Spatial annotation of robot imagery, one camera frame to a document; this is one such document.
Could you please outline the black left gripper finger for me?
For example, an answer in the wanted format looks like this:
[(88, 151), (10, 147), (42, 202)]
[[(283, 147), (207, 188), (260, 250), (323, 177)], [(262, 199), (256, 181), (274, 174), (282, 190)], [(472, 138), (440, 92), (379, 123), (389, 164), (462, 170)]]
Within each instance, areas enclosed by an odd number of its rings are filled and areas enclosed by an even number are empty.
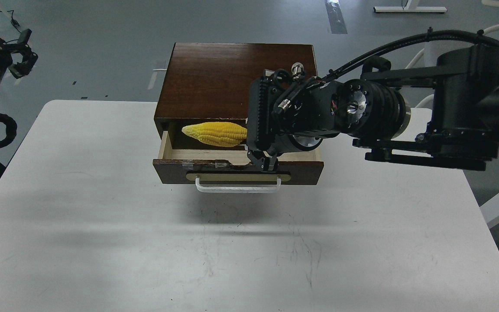
[(32, 51), (32, 48), (29, 45), (31, 35), (32, 30), (25, 29), (20, 33), (16, 43), (7, 44), (6, 46), (6, 49), (11, 54), (19, 54), (22, 56), (22, 61), (13, 63), (9, 67), (10, 73), (15, 79), (28, 76), (38, 60), (38, 55)]

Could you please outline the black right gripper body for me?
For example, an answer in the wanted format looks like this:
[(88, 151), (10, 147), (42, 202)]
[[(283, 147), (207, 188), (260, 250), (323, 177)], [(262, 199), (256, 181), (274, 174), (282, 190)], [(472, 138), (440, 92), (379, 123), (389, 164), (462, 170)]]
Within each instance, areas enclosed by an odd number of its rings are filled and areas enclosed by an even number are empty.
[(341, 83), (292, 71), (265, 69), (249, 89), (247, 154), (279, 157), (315, 150), (341, 133)]

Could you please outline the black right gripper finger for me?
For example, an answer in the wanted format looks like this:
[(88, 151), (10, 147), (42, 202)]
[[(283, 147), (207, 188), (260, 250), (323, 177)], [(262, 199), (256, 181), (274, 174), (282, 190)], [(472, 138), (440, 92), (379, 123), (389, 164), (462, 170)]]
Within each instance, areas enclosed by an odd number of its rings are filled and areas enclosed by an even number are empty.
[(277, 172), (279, 160), (277, 155), (268, 156), (264, 151), (248, 150), (247, 157), (261, 172)]

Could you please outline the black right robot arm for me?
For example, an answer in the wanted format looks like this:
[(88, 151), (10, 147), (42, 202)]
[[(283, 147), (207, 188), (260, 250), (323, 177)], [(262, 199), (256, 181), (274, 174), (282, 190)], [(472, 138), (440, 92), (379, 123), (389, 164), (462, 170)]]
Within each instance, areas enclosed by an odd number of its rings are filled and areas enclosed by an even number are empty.
[[(383, 56), (433, 41), (471, 43), (435, 66), (393, 70)], [(344, 133), (373, 162), (484, 171), (499, 150), (499, 41), (429, 29), (307, 76), (295, 63), (265, 70), (249, 90), (247, 157), (276, 172), (285, 153), (315, 150)]]

